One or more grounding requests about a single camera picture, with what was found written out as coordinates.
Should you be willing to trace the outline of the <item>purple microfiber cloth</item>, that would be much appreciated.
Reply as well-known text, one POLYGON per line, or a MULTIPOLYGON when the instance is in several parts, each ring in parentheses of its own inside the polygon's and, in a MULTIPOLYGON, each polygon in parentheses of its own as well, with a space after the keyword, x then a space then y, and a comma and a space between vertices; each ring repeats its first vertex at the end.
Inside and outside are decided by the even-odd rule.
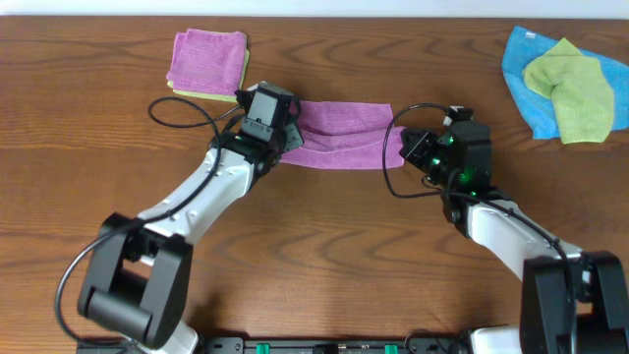
POLYGON ((301 147, 280 161, 315 169, 377 170, 404 164, 402 126, 389 128, 391 106, 383 103, 303 101, 298 120, 301 147))

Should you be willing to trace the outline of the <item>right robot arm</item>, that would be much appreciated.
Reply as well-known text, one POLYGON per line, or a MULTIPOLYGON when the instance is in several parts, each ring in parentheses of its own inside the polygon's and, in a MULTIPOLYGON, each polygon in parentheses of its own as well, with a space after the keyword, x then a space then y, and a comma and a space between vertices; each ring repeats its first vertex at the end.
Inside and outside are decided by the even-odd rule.
POLYGON ((522 282, 518 325, 471 331, 470 352, 628 354, 620 259, 560 240, 493 187, 487 126, 455 122, 442 135, 406 129, 401 139, 401 156, 440 187, 446 219, 522 282))

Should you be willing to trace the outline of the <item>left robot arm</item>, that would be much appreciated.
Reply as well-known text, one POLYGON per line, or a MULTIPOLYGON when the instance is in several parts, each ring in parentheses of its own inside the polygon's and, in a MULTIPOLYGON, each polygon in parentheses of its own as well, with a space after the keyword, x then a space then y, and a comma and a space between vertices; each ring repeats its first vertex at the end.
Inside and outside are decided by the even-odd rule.
POLYGON ((195 244, 281 155, 302 145, 298 118, 265 126, 235 116, 201 165, 159 204, 135 218, 111 214, 99 230, 78 300, 83 317, 142 353, 192 353, 199 335, 183 320, 195 244))

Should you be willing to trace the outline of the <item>blue microfiber cloth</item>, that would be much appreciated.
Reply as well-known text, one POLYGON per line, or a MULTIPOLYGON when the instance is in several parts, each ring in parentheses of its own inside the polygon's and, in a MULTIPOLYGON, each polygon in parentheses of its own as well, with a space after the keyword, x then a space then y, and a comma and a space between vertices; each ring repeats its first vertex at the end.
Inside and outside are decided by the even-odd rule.
MULTIPOLYGON (((529 63, 545 54, 557 42, 527 29, 516 27, 508 38, 502 59, 505 82, 521 115, 532 128, 533 138, 536 140, 559 138, 559 131, 551 101, 525 86, 523 71, 529 63)), ((593 52, 579 50, 586 56, 600 60, 603 74, 613 89, 614 121, 611 132, 626 129, 628 127, 628 66, 593 52)))

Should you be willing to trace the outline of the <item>green microfiber cloth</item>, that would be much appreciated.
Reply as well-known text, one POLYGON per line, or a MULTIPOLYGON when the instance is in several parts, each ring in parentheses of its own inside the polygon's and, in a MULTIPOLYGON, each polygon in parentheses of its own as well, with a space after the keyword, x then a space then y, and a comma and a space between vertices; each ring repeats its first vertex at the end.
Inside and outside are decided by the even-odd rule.
POLYGON ((525 86, 551 101, 560 140, 602 143, 614 121, 614 92, 600 60, 563 38, 523 71, 525 86))

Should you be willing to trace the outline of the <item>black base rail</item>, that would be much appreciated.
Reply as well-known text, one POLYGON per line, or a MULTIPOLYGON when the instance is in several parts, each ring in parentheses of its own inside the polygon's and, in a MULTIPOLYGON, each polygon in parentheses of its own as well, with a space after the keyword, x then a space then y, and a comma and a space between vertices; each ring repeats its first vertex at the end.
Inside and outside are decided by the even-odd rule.
POLYGON ((97 353, 192 353, 192 354, 472 354, 466 340, 460 337, 409 337, 404 340, 366 339, 245 339, 240 337, 209 337, 193 349, 166 347, 148 350, 126 342, 113 347, 79 344, 77 354, 97 353))

